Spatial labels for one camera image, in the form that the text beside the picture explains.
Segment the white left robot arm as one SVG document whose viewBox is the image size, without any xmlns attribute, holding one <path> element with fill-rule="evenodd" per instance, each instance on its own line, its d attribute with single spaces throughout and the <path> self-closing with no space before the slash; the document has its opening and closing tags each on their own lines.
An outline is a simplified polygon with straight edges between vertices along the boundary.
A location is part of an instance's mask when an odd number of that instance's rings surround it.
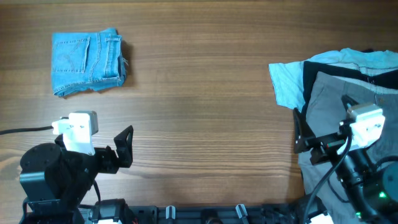
<svg viewBox="0 0 398 224">
<path fill-rule="evenodd" d="M 115 174 L 132 164 L 132 137 L 128 126 L 115 138 L 116 150 L 95 148 L 94 155 L 68 151 L 63 136 L 39 144 L 21 158 L 19 181 L 27 197 L 21 223 L 85 223 L 81 201 L 99 173 Z"/>
</svg>

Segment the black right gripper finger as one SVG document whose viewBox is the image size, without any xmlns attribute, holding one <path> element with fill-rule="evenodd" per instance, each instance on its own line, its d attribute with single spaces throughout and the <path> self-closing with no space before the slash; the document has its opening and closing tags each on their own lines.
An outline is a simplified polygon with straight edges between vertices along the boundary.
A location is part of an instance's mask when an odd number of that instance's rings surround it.
<svg viewBox="0 0 398 224">
<path fill-rule="evenodd" d="M 315 134 L 306 122 L 298 108 L 293 109 L 294 118 L 294 153 L 299 154 L 311 150 L 314 145 Z"/>
<path fill-rule="evenodd" d="M 354 100 L 352 97 L 350 97 L 350 96 L 348 96 L 348 95 L 343 95 L 343 96 L 341 97 L 341 101 L 342 101 L 342 104 L 343 104 L 343 106 L 345 107 L 345 110 L 346 110 L 346 111 L 347 111 L 350 107 L 356 106 L 356 105 L 359 104 L 356 100 Z"/>
</svg>

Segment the light blue denim jeans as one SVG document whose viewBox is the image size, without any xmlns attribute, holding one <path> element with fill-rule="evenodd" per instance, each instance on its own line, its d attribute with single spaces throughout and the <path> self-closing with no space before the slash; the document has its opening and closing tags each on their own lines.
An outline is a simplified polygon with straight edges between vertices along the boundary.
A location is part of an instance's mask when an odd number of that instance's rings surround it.
<svg viewBox="0 0 398 224">
<path fill-rule="evenodd" d="M 122 36 L 115 28 L 99 32 L 52 34 L 51 79 L 55 96 L 102 91 L 126 80 Z"/>
</svg>

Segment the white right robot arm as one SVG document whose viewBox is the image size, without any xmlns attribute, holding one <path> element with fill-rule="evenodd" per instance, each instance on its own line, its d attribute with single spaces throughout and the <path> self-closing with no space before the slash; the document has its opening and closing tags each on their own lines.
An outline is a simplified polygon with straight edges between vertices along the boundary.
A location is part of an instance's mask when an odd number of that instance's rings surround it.
<svg viewBox="0 0 398 224">
<path fill-rule="evenodd" d="M 372 163 L 367 149 L 381 137 L 385 116 L 373 103 L 359 104 L 344 95 L 341 101 L 346 118 L 335 133 L 317 137 L 299 109 L 293 110 L 295 127 L 294 153 L 310 152 L 316 166 L 326 162 L 331 168 L 307 197 L 300 221 L 309 223 L 309 213 L 317 193 L 336 174 L 348 202 L 360 221 L 393 223 L 397 220 L 397 157 L 387 156 Z"/>
</svg>

